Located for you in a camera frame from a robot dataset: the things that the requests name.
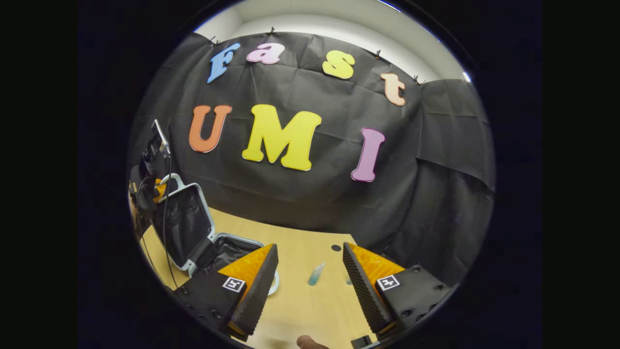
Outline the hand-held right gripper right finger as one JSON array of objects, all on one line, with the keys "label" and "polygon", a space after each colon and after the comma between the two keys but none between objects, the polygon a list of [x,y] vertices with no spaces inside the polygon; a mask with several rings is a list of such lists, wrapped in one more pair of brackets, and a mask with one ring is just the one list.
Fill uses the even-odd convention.
[{"label": "hand-held right gripper right finger", "polygon": [[452,294],[451,286],[421,265],[404,268],[348,242],[343,244],[343,263],[380,342],[423,326]]}]

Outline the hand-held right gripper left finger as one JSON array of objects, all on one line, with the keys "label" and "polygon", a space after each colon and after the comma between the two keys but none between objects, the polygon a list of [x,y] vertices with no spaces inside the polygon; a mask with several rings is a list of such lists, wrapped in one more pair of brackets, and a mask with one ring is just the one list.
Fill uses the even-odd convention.
[{"label": "hand-held right gripper left finger", "polygon": [[198,272],[173,293],[199,323],[245,342],[261,318],[278,264],[278,246],[270,243],[219,270]]}]

